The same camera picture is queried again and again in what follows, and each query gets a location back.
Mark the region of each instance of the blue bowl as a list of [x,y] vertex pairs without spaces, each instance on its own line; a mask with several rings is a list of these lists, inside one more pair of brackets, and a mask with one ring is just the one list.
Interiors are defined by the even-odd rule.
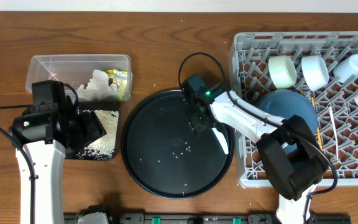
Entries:
[[[267,113],[281,116],[285,119],[291,118],[293,115],[298,115],[306,121],[313,134],[317,132],[318,118],[316,110],[306,97],[295,91],[272,91],[257,100],[254,105]],[[292,152],[296,148],[296,144],[292,146],[289,145],[284,151]]]

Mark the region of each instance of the black plate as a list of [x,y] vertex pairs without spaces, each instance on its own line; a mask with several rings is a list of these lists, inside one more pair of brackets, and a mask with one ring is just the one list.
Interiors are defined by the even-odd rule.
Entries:
[[122,158],[132,178],[165,198],[190,198],[214,187],[234,154],[234,130],[226,126],[225,155],[212,129],[196,137],[180,90],[157,93],[129,115],[122,135]]

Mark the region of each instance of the dish rack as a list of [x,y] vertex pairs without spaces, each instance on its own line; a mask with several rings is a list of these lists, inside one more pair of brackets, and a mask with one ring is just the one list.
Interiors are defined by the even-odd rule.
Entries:
[[[358,32],[259,32],[238,33],[229,52],[231,88],[244,100],[254,102],[276,90],[269,75],[271,56],[287,55],[296,68],[296,83],[290,89],[314,98],[319,133],[324,153],[331,158],[339,177],[338,186],[358,186],[358,77],[340,84],[333,69],[352,54],[358,54]],[[329,83],[318,91],[310,91],[301,70],[301,58],[320,55],[329,72]],[[333,109],[339,144],[329,117]],[[243,187],[271,187],[253,142],[236,132],[236,158],[239,184]],[[327,171],[318,186],[332,184]]]

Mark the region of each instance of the white crumbs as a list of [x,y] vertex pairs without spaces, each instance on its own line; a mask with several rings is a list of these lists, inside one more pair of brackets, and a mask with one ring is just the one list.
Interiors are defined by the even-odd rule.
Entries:
[[114,154],[118,125],[118,111],[95,110],[94,112],[98,116],[100,123],[103,125],[107,134],[92,142],[85,148],[85,150],[89,156],[95,156],[96,158],[100,157],[100,159],[103,159],[106,156],[109,157]]

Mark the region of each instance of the wooden table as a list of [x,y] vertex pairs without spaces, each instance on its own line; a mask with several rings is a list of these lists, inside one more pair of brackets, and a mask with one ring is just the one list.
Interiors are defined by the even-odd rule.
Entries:
[[[208,52],[228,72],[228,53],[238,32],[358,30],[358,14],[272,13],[118,13],[0,12],[0,105],[31,104],[25,91],[30,59],[42,54],[128,54],[134,74],[132,98],[121,105],[119,130],[128,113],[146,96],[177,88],[181,61],[193,52]],[[195,72],[221,75],[207,58],[195,57],[183,77]],[[23,109],[0,110],[8,130]],[[127,173],[121,154],[114,160],[66,160],[63,172],[64,212],[106,203],[116,213],[250,213],[278,206],[274,189],[237,185],[235,160],[209,192],[189,200],[169,200],[139,187]],[[0,135],[0,223],[18,223],[20,179],[11,143]],[[316,196],[317,213],[347,213],[358,223],[358,188],[338,187]]]

